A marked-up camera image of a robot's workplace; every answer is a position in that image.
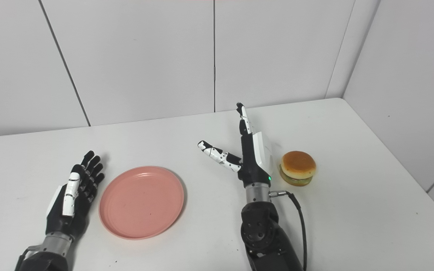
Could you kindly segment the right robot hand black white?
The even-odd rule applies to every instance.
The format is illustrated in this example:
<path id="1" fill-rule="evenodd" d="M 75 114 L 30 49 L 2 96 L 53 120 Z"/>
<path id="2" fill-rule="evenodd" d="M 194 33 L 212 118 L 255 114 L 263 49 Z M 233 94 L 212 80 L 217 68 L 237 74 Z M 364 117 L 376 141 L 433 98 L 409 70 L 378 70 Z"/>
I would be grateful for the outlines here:
<path id="1" fill-rule="evenodd" d="M 239 132 L 242 157 L 225 152 L 208 142 L 201 140 L 198 148 L 219 165 L 236 172 L 244 187 L 253 184 L 271 186 L 272 180 L 272 152 L 266 146 L 266 139 L 262 132 L 253 132 L 243 103 L 236 104 L 236 111 L 240 115 Z"/>

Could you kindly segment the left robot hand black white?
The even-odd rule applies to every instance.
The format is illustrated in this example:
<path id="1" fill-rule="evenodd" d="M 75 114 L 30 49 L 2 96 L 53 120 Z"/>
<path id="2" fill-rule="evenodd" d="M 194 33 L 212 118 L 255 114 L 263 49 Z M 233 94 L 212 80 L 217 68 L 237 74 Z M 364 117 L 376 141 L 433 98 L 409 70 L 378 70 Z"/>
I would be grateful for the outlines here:
<path id="1" fill-rule="evenodd" d="M 81 163 L 75 164 L 69 180 L 60 187 L 46 216 L 45 234 L 62 233 L 75 241 L 89 223 L 89 211 L 104 180 L 101 158 L 88 151 Z"/>

